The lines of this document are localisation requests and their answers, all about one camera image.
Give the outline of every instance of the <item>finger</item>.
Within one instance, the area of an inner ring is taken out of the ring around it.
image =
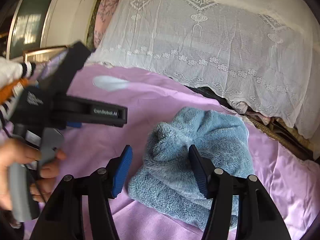
[[[42,166],[40,176],[42,178],[55,178],[59,175],[59,160],[54,159],[52,162]]]
[[[56,158],[63,161],[67,158],[67,155],[62,150],[58,150],[56,153]]]
[[[48,199],[51,196],[51,192],[50,193],[46,193],[46,194],[42,194],[42,196],[44,197],[45,201],[47,202]],[[38,201],[38,202],[43,202],[43,199],[40,195],[32,195],[33,200]]]
[[[10,194],[0,195],[0,210],[12,210],[12,202]]]
[[[7,171],[13,163],[31,163],[40,160],[41,153],[24,143],[9,139],[0,147],[0,195],[9,193]]]
[[[52,192],[55,182],[56,182],[55,178],[40,179],[37,181],[37,184],[41,190],[41,193],[46,194],[46,193]],[[40,195],[36,185],[34,184],[30,186],[30,192],[32,195]]]
[[[16,139],[9,139],[0,147],[0,165],[3,167],[9,167],[15,162],[26,164],[40,159],[40,151]]]

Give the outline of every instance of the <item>floral lace trim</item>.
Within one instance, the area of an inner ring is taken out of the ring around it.
[[[278,110],[278,107],[274,106],[274,105],[269,105],[269,106],[262,106],[259,99],[254,97],[254,96],[250,96],[250,103],[252,103],[252,105],[254,106],[255,109],[257,109],[258,111],[264,111],[264,112],[274,112],[276,113],[276,111]]]
[[[248,75],[252,75],[255,78],[255,82],[265,88],[265,90],[274,93],[275,91],[280,92],[280,93],[290,93],[292,98],[296,101],[297,100],[297,95],[293,93],[293,89],[290,85],[286,85],[286,87],[283,87],[281,85],[274,85],[274,84],[266,84],[266,80],[263,77],[258,77],[257,76],[257,71],[255,69],[248,69],[248,70],[237,70],[234,71],[232,69],[228,69],[228,66],[224,65],[223,63],[220,64],[220,60],[218,57],[209,57],[208,59],[199,59],[198,61],[195,61],[194,59],[188,59],[187,56],[185,55],[179,55],[178,50],[172,49],[170,52],[164,52],[162,54],[154,54],[153,51],[148,51],[148,48],[146,46],[142,46],[140,49],[135,49],[134,51],[127,51],[122,48],[120,44],[118,44],[115,48],[111,47],[109,48],[110,52],[113,52],[115,50],[120,51],[121,53],[125,53],[128,56],[133,56],[133,55],[147,55],[150,57],[153,57],[154,59],[160,60],[162,59],[170,59],[171,56],[176,56],[178,60],[186,62],[190,66],[207,66],[209,62],[213,63],[213,66],[216,67],[218,70],[224,71],[227,73],[228,76],[235,78],[236,76],[242,77],[242,78],[247,78]],[[176,76],[180,76],[182,79],[188,82],[201,82],[203,81],[203,78],[200,77],[194,77],[191,79],[186,79],[182,73],[175,73]],[[234,90],[231,91],[224,91],[221,84],[213,82],[212,85],[216,87],[220,92],[221,95],[231,95],[235,94]]]
[[[273,30],[275,31],[279,31],[282,29],[285,29],[286,26],[279,23],[276,19],[274,19],[273,17],[269,16],[269,15],[265,15],[265,14],[258,14],[261,19],[267,23]]]

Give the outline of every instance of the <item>white wall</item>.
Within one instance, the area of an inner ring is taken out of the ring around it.
[[[87,27],[96,0],[57,0],[43,47],[85,42]]]

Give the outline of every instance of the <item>bed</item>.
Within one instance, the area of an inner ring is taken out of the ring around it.
[[[208,87],[308,139],[320,123],[319,30],[303,0],[121,0],[88,62]]]
[[[134,152],[129,179],[142,165],[147,137],[153,127],[160,121],[171,121],[184,106],[235,114],[216,100],[194,93],[168,77],[138,68],[88,66],[76,75],[68,94],[126,106],[128,124],[123,128],[84,124],[81,129],[66,130],[63,149],[68,158],[61,164],[57,181],[66,174],[75,177],[91,174],[119,156],[126,144]],[[299,160],[242,118],[249,130],[255,173],[282,214],[292,240],[298,240],[320,211],[320,167],[313,161]],[[110,200],[110,206],[120,239],[201,239],[202,231],[198,228],[133,201],[126,186],[115,200]],[[86,198],[83,211],[86,239],[92,239]],[[26,224],[28,232],[33,225],[34,221]],[[234,238],[235,232],[231,231],[229,240]]]

